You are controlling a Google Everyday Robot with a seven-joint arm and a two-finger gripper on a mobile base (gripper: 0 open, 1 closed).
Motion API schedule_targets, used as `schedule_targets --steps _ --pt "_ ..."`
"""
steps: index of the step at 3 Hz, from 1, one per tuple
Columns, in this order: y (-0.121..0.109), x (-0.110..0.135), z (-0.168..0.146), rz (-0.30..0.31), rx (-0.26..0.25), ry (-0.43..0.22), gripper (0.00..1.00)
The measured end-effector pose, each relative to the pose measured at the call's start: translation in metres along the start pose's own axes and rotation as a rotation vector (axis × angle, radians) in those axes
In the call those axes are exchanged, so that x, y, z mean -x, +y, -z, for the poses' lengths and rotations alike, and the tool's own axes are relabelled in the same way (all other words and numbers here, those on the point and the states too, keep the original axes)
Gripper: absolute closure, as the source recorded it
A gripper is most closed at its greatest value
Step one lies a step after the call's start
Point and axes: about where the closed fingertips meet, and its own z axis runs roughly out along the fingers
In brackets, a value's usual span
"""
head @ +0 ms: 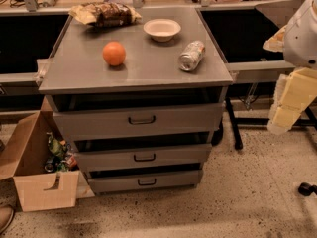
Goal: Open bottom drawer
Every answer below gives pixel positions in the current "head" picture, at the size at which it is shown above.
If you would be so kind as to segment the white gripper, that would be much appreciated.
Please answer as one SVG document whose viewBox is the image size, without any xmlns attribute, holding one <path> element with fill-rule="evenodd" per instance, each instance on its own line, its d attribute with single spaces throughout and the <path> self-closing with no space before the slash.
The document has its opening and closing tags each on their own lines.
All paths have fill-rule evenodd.
<svg viewBox="0 0 317 238">
<path fill-rule="evenodd" d="M 275 87 L 267 129 L 274 135 L 286 133 L 316 98 L 317 70 L 301 67 L 290 75 L 282 74 Z"/>
</svg>

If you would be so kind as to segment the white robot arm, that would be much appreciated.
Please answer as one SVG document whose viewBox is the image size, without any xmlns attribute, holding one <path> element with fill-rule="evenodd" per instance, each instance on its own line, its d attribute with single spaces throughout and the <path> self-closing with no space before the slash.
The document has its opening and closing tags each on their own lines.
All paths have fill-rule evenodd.
<svg viewBox="0 0 317 238">
<path fill-rule="evenodd" d="M 317 98 L 317 0 L 305 0 L 288 23 L 266 40 L 263 48 L 283 52 L 293 64 L 275 86 L 267 129 L 275 135 L 289 131 L 301 113 Z"/>
</svg>

